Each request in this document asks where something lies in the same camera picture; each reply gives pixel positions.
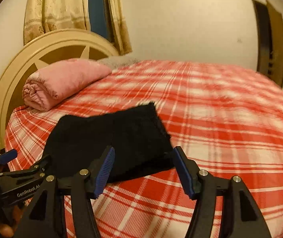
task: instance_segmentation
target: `gray pillow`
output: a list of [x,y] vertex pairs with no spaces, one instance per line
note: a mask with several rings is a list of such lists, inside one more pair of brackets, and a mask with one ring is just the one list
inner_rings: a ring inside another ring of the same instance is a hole
[[115,70],[118,68],[132,65],[134,63],[139,62],[140,60],[130,55],[121,55],[121,56],[110,56],[97,61],[101,64],[108,66],[110,69]]

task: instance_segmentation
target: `red plaid bed sheet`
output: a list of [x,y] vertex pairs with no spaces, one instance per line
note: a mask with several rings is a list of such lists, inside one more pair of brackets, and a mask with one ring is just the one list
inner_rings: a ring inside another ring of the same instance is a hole
[[[92,116],[155,101],[173,146],[215,176],[242,177],[273,237],[283,237],[283,91],[238,66],[142,61],[114,71],[49,112],[17,108],[6,130],[6,149],[17,149],[11,170],[29,168],[65,114]],[[169,237],[186,234],[195,202],[174,169],[109,184],[92,201],[102,237]],[[217,199],[211,237],[220,227]],[[67,232],[74,237],[70,197]]]

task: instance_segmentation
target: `bed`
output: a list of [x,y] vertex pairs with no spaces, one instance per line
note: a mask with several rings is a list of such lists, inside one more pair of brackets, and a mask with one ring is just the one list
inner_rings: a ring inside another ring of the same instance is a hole
[[[113,71],[48,112],[23,106],[21,85],[53,60],[43,58],[116,54],[98,35],[67,30],[45,34],[17,55],[0,80],[0,146],[18,151],[10,169],[41,158],[63,115],[88,117],[154,101],[172,145],[215,176],[241,176],[272,237],[283,237],[283,91],[264,76],[233,65],[147,60]],[[195,202],[171,169],[108,184],[92,204],[102,237],[177,238],[185,236]],[[211,237],[218,236],[221,207],[218,198]],[[65,212],[74,237],[68,196]]]

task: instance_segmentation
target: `folded black garment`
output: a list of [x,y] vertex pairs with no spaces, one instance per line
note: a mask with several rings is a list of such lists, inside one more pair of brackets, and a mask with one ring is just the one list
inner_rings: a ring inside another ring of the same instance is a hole
[[170,136],[154,103],[149,103],[88,118],[63,116],[43,151],[43,155],[49,154],[53,159],[46,174],[58,178],[72,176],[99,158],[108,145],[115,149],[108,182],[139,178],[173,167]]

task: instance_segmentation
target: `headboard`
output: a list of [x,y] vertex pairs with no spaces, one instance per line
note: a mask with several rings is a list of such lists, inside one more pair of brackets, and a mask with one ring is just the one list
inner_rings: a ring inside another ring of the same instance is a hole
[[24,105],[22,88],[27,78],[50,63],[70,58],[99,60],[118,55],[103,37],[80,29],[63,29],[37,37],[13,58],[0,78],[0,149],[14,108]]

